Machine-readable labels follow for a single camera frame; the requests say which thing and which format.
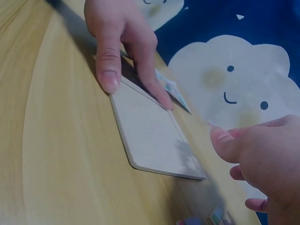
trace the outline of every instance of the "cloud mouth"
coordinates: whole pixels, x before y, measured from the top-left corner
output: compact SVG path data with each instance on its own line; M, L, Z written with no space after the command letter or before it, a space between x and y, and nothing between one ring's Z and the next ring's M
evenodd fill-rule
M151 5L152 3L151 2L147 2L146 0L143 0L145 4L147 5Z
M226 103L228 103L228 104L237 104L237 102L232 102L232 101L229 101L228 99L227 99L227 97L226 97L226 92L224 92L224 100L225 100L225 102Z

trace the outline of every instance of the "cloud print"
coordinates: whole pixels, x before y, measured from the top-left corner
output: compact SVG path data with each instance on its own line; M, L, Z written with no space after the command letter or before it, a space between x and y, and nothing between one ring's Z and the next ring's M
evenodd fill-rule
M288 77L287 52L221 35L180 49L169 68L200 116L231 129L300 115L300 89Z
M184 0L135 0L153 30L158 30L183 8Z

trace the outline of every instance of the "blue tablecloth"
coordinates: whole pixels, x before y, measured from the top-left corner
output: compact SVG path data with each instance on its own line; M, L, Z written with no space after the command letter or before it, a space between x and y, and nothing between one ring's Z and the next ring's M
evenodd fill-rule
M188 44L221 35L280 46L289 57L288 77L300 87L300 0L185 0L179 14L156 35L157 51L167 65ZM266 225L266 214L258 216Z

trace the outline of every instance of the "hand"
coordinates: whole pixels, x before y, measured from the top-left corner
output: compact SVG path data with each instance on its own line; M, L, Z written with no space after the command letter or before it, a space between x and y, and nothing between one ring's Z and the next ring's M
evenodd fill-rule
M267 212L270 225L298 224L300 213L300 118L281 119L224 131L213 127L210 138L217 154L240 165L230 170L268 200L248 199L248 208Z
M114 93L121 79L120 42L134 60L145 88L166 109L173 104L156 78L157 38L134 0L86 0L84 15L97 40L96 73L102 88Z

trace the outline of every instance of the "light wood surface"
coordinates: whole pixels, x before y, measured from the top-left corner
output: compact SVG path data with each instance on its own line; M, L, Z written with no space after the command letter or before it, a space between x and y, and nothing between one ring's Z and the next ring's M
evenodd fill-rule
M224 207L259 224L214 152L208 128L174 115L208 179L133 169L109 97L94 76L95 41L83 0L59 11L43 0L0 0L0 224L174 225ZM158 69L172 75L157 56Z

